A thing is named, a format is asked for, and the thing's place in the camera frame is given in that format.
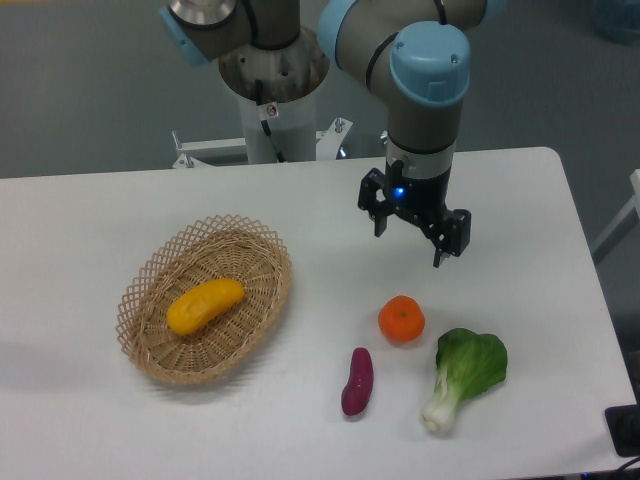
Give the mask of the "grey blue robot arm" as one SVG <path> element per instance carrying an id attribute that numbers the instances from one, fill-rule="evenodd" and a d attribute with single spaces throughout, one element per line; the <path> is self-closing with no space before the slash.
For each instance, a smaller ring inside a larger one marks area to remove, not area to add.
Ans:
<path id="1" fill-rule="evenodd" d="M 318 25 L 296 1 L 169 1 L 160 17 L 188 62 L 214 62 L 236 96 L 251 163 L 317 158 L 315 94 L 331 67 L 387 109 L 386 165 L 361 181 L 358 205 L 381 235 L 391 216 L 419 228 L 436 261 L 459 256 L 471 215 L 446 193 L 471 50 L 466 31 L 500 1 L 331 1 Z"/>

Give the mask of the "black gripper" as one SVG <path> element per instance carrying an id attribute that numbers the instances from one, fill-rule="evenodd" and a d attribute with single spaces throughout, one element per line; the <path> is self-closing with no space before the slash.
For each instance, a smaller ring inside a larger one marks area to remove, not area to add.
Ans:
<path id="1" fill-rule="evenodd" d="M 385 232 L 390 215 L 420 228 L 435 247 L 433 266 L 439 268 L 445 258 L 459 257 L 469 245 L 471 212 L 446 207 L 450 169 L 428 179 L 409 178 L 405 170 L 401 160 L 386 164 L 384 174 L 371 169 L 360 182 L 357 206 L 373 221 L 375 237 Z"/>

